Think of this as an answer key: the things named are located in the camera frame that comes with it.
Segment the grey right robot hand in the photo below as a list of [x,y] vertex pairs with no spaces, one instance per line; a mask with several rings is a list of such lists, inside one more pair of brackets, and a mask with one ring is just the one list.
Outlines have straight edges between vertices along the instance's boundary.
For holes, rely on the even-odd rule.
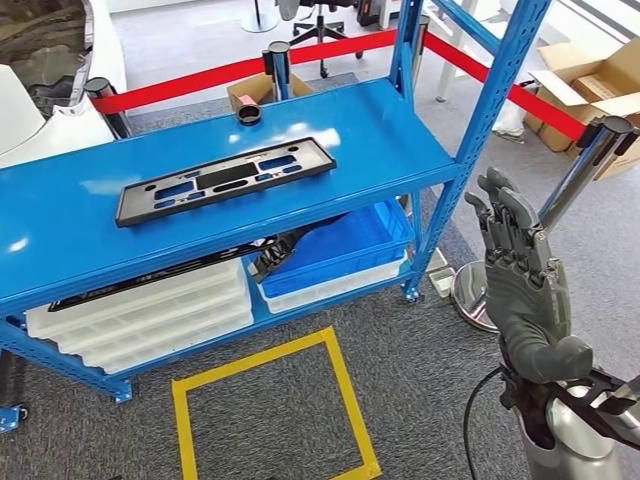
[[520,376],[537,384],[587,376],[594,354],[571,333],[562,260],[554,256],[534,208],[503,172],[478,178],[489,200],[466,192],[485,242],[486,311]]

